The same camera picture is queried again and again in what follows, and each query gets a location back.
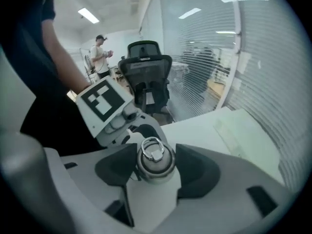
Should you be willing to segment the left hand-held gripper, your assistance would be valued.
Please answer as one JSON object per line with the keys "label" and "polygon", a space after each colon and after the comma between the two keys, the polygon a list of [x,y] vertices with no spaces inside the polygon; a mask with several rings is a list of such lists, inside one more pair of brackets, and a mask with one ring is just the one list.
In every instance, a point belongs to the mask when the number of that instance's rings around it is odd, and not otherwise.
{"label": "left hand-held gripper", "polygon": [[148,137],[167,138],[152,116],[134,105],[134,97],[111,77],[83,90],[76,105],[92,137],[102,147],[140,143]]}

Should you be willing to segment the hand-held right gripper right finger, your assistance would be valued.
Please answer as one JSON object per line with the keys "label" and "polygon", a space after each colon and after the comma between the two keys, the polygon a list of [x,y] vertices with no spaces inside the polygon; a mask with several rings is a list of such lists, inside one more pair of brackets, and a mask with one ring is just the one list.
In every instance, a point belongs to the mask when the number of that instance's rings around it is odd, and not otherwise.
{"label": "hand-held right gripper right finger", "polygon": [[292,193],[251,162],[177,144],[177,207],[157,234],[263,234],[277,223]]}

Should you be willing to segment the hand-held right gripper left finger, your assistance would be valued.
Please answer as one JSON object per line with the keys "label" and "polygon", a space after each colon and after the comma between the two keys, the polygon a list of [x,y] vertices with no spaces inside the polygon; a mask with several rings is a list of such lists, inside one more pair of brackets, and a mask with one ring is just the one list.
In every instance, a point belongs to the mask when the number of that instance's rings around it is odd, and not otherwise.
{"label": "hand-held right gripper left finger", "polygon": [[61,158],[71,179],[91,203],[115,220],[134,227],[126,184],[133,173],[137,145],[123,144]]}

